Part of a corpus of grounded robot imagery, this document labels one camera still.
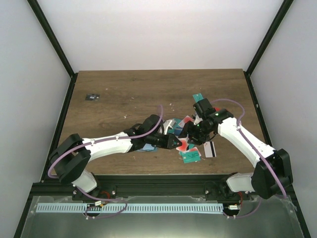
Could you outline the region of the blue card holder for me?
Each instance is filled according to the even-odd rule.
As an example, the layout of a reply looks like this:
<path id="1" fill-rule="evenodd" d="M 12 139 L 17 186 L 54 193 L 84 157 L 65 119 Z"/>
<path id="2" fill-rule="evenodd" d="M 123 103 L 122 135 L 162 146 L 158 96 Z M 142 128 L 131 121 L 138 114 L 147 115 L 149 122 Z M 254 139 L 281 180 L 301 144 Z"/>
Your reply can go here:
<path id="1" fill-rule="evenodd" d="M 156 152 L 158 149 L 155 146 L 152 146 L 150 144 L 146 144 L 140 151 L 143 152 Z"/>

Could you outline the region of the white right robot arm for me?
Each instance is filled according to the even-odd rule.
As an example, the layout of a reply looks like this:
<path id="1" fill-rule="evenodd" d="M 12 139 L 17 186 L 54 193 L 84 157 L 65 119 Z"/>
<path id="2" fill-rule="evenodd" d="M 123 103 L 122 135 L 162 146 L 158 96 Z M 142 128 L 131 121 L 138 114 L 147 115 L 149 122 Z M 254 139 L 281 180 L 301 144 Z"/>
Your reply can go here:
<path id="1" fill-rule="evenodd" d="M 234 145 L 254 168 L 252 173 L 235 173 L 226 179 L 220 187 L 224 199 L 230 200 L 238 192 L 254 192 L 263 199 L 279 193 L 287 196 L 286 188 L 293 183 L 287 151 L 265 144 L 242 126 L 241 116 L 236 118 L 227 109 L 216 110 L 207 98 L 197 101 L 193 108 L 194 119 L 185 123 L 180 137 L 202 145 L 211 139 L 211 133 L 219 135 Z"/>

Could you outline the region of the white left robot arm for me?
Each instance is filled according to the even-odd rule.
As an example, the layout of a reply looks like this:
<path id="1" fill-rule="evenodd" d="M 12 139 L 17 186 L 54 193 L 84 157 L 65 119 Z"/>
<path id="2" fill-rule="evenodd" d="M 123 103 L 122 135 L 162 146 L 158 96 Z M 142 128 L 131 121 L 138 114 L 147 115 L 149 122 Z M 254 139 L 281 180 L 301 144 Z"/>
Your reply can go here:
<path id="1" fill-rule="evenodd" d="M 66 138 L 50 155 L 48 176 L 61 184 L 72 184 L 90 200 L 100 197 L 101 187 L 86 166 L 95 159 L 144 149 L 146 145 L 161 149 L 175 149 L 182 143 L 169 132 L 173 120 L 150 115 L 115 135 L 100 138 L 81 138 L 75 133 Z"/>

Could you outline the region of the white card red circle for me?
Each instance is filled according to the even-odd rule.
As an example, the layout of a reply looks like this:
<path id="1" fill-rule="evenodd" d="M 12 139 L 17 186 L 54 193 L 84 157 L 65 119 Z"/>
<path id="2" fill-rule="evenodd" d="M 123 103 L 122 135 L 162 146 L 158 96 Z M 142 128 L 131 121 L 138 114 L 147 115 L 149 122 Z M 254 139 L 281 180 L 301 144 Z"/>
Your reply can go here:
<path id="1" fill-rule="evenodd" d="M 188 139 L 187 138 L 181 138 L 180 139 L 180 146 L 178 146 L 176 149 L 180 152 L 187 151 L 188 147 Z"/>

